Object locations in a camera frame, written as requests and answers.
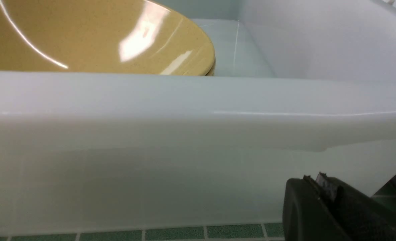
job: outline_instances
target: grout line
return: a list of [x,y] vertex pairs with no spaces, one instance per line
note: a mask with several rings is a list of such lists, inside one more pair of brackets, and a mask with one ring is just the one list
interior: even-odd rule
[[[237,155],[240,157],[240,163],[246,164],[246,166],[247,166],[247,161],[248,161],[247,154],[245,153],[244,149],[237,149]],[[245,180],[247,181],[247,185],[249,186],[249,188],[247,188],[247,190],[249,190],[249,191],[253,190],[253,184],[250,181],[252,179],[251,173],[247,172],[245,174],[245,177],[246,177]],[[251,192],[248,192],[247,195],[252,196],[253,194]],[[255,217],[259,217],[259,215],[260,215],[259,206],[254,198],[252,200],[252,203],[253,203],[253,214],[255,215]]]
[[204,229],[204,240],[208,239],[208,233],[207,233],[207,226],[203,226]]
[[[85,153],[80,155],[81,158],[81,163],[80,163],[80,173],[79,173],[79,184],[78,184],[78,192],[79,192],[79,197],[83,198],[83,189],[85,186],[85,176],[86,176],[86,162],[88,160],[88,154],[89,151],[85,151]],[[79,225],[77,227],[77,237],[76,237],[76,241],[79,241],[80,238],[80,232],[83,232],[83,220],[84,220],[84,209],[83,209],[83,205],[79,206],[79,212],[77,214],[77,218],[79,219]]]
[[19,167],[19,177],[18,177],[18,185],[15,187],[14,190],[14,196],[13,196],[13,200],[12,200],[12,218],[11,218],[11,223],[10,223],[10,227],[9,227],[9,236],[11,236],[14,232],[15,229],[15,225],[16,225],[16,219],[18,216],[18,200],[19,200],[19,196],[21,194],[21,189],[22,189],[22,182],[23,182],[23,178],[24,178],[24,166],[25,166],[25,158],[28,158],[28,156],[22,156],[20,161],[20,167]]
[[235,59],[237,58],[237,43],[238,43],[238,31],[240,29],[240,22],[237,24],[237,36],[235,37],[235,49],[234,49],[234,62],[232,63],[232,71],[235,71]]
[[261,227],[262,227],[262,232],[264,232],[264,238],[268,239],[267,229],[265,228],[265,225],[263,223],[261,223]]

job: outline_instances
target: green tile floor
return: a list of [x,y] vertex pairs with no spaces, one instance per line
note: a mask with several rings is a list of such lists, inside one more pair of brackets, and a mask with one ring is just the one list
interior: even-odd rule
[[[374,196],[378,203],[396,212],[396,190],[387,183]],[[284,240],[281,223],[149,229],[63,235],[5,237],[0,241],[271,241]]]

